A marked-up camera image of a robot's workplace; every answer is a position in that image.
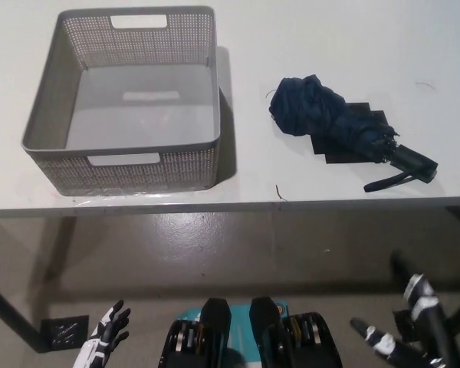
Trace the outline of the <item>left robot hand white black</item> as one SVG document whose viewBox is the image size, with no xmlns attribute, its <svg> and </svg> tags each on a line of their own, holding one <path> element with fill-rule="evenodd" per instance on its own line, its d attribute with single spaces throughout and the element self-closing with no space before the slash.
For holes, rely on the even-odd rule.
<svg viewBox="0 0 460 368">
<path fill-rule="evenodd" d="M 104 368 L 111 353 L 129 336 L 123 331 L 129 323 L 131 309 L 123 310 L 124 301 L 113 305 L 100 319 L 90 337 L 82 345 L 73 368 Z"/>
</svg>

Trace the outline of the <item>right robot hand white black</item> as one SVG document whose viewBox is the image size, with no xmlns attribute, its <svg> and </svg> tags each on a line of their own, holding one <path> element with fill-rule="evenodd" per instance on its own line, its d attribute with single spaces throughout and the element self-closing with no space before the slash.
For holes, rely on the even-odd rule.
<svg viewBox="0 0 460 368">
<path fill-rule="evenodd" d="M 460 349 L 429 280 L 397 251 L 391 254 L 389 263 L 393 278 L 403 289 L 402 297 L 409 307 L 407 314 L 422 349 L 417 350 L 357 317 L 350 320 L 350 326 L 392 367 L 460 367 Z"/>
</svg>

